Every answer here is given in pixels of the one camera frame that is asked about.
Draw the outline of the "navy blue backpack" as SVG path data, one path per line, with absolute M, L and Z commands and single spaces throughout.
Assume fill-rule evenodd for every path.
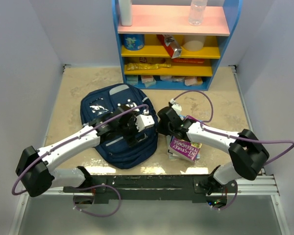
M 138 133 L 144 139 L 134 147 L 129 147 L 125 139 L 115 132 L 110 121 L 130 111 L 140 114 L 148 110 L 155 125 Z M 127 85 L 115 84 L 89 93 L 80 104 L 80 117 L 83 126 L 97 126 L 100 144 L 96 151 L 109 164 L 119 169 L 130 169 L 151 157 L 157 149 L 158 117 L 156 111 L 143 91 Z

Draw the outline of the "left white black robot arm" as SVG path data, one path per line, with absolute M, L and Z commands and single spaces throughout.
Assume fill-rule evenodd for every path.
M 57 170 L 57 167 L 89 148 L 97 147 L 116 137 L 133 138 L 154 125 L 149 106 L 119 106 L 105 117 L 96 118 L 73 135 L 40 149 L 29 146 L 22 151 L 16 167 L 18 176 L 12 194 L 27 192 L 37 197 L 54 187 L 73 187 L 87 192 L 92 186 L 84 167 Z

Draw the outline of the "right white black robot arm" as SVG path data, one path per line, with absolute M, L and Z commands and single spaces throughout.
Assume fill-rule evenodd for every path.
M 231 161 L 217 166 L 200 187 L 210 195 L 239 178 L 255 180 L 269 158 L 269 153 L 250 130 L 228 132 L 207 126 L 202 121 L 182 119 L 171 106 L 158 112 L 157 132 L 189 143 L 199 142 L 229 154 Z

